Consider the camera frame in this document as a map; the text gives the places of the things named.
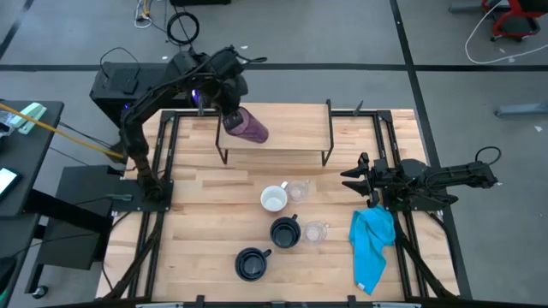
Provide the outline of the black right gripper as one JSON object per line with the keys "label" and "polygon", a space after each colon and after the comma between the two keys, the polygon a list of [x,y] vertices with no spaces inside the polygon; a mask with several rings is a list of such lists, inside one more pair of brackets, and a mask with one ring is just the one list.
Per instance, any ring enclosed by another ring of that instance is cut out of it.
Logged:
{"label": "black right gripper", "polygon": [[367,195],[368,208],[377,206],[381,200],[388,203],[388,208],[396,208],[397,203],[402,202],[404,181],[396,175],[395,169],[388,167],[385,158],[374,160],[372,167],[369,167],[369,163],[368,154],[362,152],[359,156],[359,165],[343,171],[341,176],[360,178],[363,175],[363,181],[343,181],[342,184],[360,195]]}

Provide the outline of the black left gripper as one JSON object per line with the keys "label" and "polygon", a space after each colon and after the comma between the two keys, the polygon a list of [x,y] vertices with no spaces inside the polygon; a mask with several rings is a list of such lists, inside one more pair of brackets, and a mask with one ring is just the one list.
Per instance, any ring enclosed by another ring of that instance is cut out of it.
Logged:
{"label": "black left gripper", "polygon": [[247,81],[241,74],[214,81],[211,106],[225,115],[222,124],[226,131],[242,131],[245,128],[245,116],[238,109],[241,97],[247,94]]}

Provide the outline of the purple faceted plastic tumbler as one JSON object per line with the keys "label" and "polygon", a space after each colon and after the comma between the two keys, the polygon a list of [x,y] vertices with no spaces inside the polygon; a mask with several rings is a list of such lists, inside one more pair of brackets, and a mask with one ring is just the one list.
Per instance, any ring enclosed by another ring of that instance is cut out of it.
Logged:
{"label": "purple faceted plastic tumbler", "polygon": [[269,138],[268,129],[255,118],[247,109],[240,107],[238,109],[245,116],[245,128],[242,131],[226,131],[228,135],[245,139],[256,144],[263,144]]}

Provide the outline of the clear glass cup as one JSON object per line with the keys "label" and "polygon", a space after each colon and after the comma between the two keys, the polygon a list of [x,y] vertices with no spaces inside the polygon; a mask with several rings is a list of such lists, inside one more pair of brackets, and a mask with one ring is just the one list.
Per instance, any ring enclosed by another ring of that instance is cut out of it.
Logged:
{"label": "clear glass cup", "polygon": [[328,233],[328,225],[325,222],[313,221],[305,226],[305,241],[312,245],[321,244]]}
{"label": "clear glass cup", "polygon": [[292,203],[299,204],[307,199],[309,194],[309,180],[290,181],[286,186],[286,192]]}

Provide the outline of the orange mug white inside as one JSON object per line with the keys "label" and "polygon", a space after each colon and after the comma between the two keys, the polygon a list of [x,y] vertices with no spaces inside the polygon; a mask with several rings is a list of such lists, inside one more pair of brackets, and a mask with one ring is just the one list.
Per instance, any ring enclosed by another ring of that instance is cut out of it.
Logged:
{"label": "orange mug white inside", "polygon": [[288,194],[285,190],[289,183],[284,181],[279,186],[268,186],[260,195],[260,203],[265,210],[279,212],[288,203]]}

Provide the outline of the black ribbed mug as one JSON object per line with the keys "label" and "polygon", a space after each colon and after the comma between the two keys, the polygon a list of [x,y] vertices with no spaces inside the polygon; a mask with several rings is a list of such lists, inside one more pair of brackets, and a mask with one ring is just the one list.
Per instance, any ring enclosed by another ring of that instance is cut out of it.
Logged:
{"label": "black ribbed mug", "polygon": [[279,248],[295,246],[301,238],[301,227],[297,222],[298,215],[278,218],[271,225],[270,237]]}
{"label": "black ribbed mug", "polygon": [[267,270],[267,258],[271,249],[261,251],[248,247],[240,251],[235,258],[235,272],[243,281],[257,281]]}

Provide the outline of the blue cloth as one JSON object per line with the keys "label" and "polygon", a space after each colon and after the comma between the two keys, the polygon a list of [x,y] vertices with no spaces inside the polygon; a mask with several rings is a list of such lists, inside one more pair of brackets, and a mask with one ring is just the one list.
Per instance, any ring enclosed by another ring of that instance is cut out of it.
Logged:
{"label": "blue cloth", "polygon": [[372,295],[386,267],[383,250],[395,243],[394,219],[381,205],[355,210],[348,238],[353,247],[354,282]]}

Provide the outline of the black equipment cart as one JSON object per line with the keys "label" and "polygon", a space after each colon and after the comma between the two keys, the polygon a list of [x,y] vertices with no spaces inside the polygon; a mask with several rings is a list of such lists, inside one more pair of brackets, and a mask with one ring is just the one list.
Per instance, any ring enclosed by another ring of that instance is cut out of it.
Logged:
{"label": "black equipment cart", "polygon": [[54,196],[33,189],[25,211],[48,218],[38,227],[41,240],[25,289],[32,294],[45,266],[89,270],[104,259],[112,224],[110,196],[115,193],[120,174],[106,165],[67,167]]}

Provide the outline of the grey floor bar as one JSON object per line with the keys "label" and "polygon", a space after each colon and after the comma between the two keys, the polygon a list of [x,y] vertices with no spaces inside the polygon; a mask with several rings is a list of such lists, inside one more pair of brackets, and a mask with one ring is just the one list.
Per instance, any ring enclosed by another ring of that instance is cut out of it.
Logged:
{"label": "grey floor bar", "polygon": [[536,104],[511,104],[497,107],[494,115],[501,116],[531,116],[548,115],[548,101]]}

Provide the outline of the light green stapler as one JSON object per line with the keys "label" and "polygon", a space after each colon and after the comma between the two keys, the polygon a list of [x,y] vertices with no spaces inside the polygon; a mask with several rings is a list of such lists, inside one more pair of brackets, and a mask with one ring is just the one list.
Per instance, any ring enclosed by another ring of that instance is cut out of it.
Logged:
{"label": "light green stapler", "polygon": [[[24,116],[27,116],[37,121],[44,115],[46,111],[47,108],[44,105],[33,102],[29,104],[26,108],[24,108],[21,113]],[[19,133],[27,135],[34,128],[35,123],[19,115],[13,115],[9,120],[9,125],[12,128],[17,128]]]}

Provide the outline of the black side desk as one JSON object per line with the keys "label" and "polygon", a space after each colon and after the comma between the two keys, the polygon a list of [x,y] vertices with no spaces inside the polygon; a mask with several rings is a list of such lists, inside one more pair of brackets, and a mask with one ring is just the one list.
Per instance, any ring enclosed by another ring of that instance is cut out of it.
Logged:
{"label": "black side desk", "polygon": [[0,141],[0,168],[18,174],[16,183],[0,197],[0,216],[17,216],[23,212],[53,135],[52,131],[36,125],[28,134],[15,130]]}

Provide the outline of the red and black chair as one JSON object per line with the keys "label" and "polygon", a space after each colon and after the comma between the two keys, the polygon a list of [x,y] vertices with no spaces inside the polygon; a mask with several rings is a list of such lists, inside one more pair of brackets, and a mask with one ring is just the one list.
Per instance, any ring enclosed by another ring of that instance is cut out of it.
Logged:
{"label": "red and black chair", "polygon": [[548,14],[548,0],[482,0],[485,15],[494,20],[491,41],[510,38],[521,42],[540,31],[538,19]]}

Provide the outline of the smartphone with lit screen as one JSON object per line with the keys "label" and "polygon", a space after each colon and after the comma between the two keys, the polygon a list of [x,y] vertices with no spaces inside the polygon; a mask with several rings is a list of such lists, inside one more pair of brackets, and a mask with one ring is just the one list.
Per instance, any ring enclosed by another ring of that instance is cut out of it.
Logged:
{"label": "smartphone with lit screen", "polygon": [[0,198],[7,195],[16,185],[20,175],[7,168],[0,168]]}

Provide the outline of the wooden shelf black metal frame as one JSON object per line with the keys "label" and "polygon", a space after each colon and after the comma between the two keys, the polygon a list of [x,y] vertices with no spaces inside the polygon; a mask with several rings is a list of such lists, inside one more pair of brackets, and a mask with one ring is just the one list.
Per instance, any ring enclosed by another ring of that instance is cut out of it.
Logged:
{"label": "wooden shelf black metal frame", "polygon": [[217,125],[215,146],[224,163],[230,150],[319,151],[326,165],[334,148],[331,102],[324,104],[242,103],[269,131],[257,144],[228,135]]}

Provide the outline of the black metal table frame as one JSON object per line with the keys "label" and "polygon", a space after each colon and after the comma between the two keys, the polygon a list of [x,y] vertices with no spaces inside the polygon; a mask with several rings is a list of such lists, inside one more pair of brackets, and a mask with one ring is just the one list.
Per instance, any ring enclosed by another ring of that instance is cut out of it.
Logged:
{"label": "black metal table frame", "polygon": [[[387,265],[372,295],[354,283],[349,227],[355,210],[365,207],[358,193],[346,188],[341,173],[366,152],[378,156],[370,117],[336,117],[334,150],[326,165],[315,151],[231,151],[224,163],[215,146],[217,122],[187,117],[179,130],[161,127],[154,116],[145,126],[150,142],[162,141],[174,151],[172,207],[165,215],[152,297],[156,301],[209,302],[401,300],[402,277],[396,250],[384,249]],[[298,215],[301,226],[325,222],[325,240],[301,240],[289,249],[273,245],[269,230],[275,217],[262,209],[262,191],[284,181],[309,180],[304,202],[289,204],[285,216]],[[243,281],[235,258],[245,248],[271,249],[267,270],[257,281]]]}

